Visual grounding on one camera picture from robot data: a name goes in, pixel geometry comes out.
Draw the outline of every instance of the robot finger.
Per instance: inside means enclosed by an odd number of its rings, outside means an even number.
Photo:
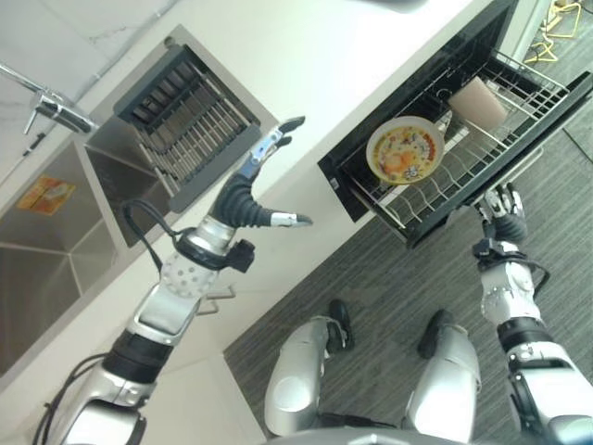
[[[289,119],[284,123],[272,128],[268,134],[263,136],[251,148],[249,157],[239,168],[239,174],[250,181],[254,181],[259,175],[262,164],[273,155],[281,146],[291,143],[292,137],[287,133],[293,132],[305,121],[305,117]]]
[[[492,223],[492,218],[486,207],[482,204],[477,203],[475,205],[475,209],[478,211],[480,218],[482,219],[482,230],[484,231],[484,236],[486,238],[494,238],[496,231],[494,224]]]
[[[524,216],[524,208],[523,202],[521,201],[521,196],[519,192],[515,189],[512,183],[507,184],[507,190],[509,191],[509,196],[511,197],[511,213],[517,216]]]
[[[500,200],[502,201],[502,205],[504,206],[504,209],[508,213],[511,213],[512,203],[511,203],[511,199],[509,198],[511,193],[508,193],[507,188],[503,187],[500,184],[497,185],[497,193],[500,196]]]
[[[482,206],[482,204],[480,202],[475,204],[474,207],[477,210],[478,214],[480,215],[480,218],[482,218],[482,224],[492,222],[492,220],[490,218],[490,214],[487,212],[486,208],[484,206]]]
[[[501,218],[508,213],[502,203],[501,196],[494,190],[488,190],[484,193],[484,202],[492,211],[494,218]]]

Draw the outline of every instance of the dishwasher drawer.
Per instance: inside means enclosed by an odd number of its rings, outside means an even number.
[[[458,45],[460,51],[433,62],[428,74],[417,72],[321,159],[320,168],[353,221],[371,210],[409,248],[415,247],[453,210],[471,205],[488,187],[524,170],[541,151],[537,148],[542,141],[587,100],[592,74],[585,72],[561,85],[485,47],[485,30],[465,46]],[[475,76],[508,111],[503,124],[490,132],[459,119],[448,108],[447,98]],[[403,115],[433,121],[445,132],[446,154],[428,178],[393,186],[372,173],[366,143],[381,123]]]

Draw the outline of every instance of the decorated plate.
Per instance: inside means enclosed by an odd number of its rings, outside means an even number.
[[[385,122],[371,135],[367,162],[390,184],[411,184],[431,174],[444,154],[443,134],[424,118],[404,116]]]

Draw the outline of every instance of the orange sticker on sink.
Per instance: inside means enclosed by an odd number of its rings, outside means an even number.
[[[51,216],[68,200],[76,185],[41,175],[20,199],[17,208]]]

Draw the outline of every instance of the robot leg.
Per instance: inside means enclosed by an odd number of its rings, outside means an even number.
[[[429,436],[469,442],[480,371],[466,331],[454,324],[448,312],[439,311],[426,328],[419,352],[430,361],[410,396],[402,426]]]
[[[332,317],[314,317],[285,341],[266,390],[264,418],[277,436],[312,427],[318,418],[323,360],[352,347],[344,303],[330,304]]]

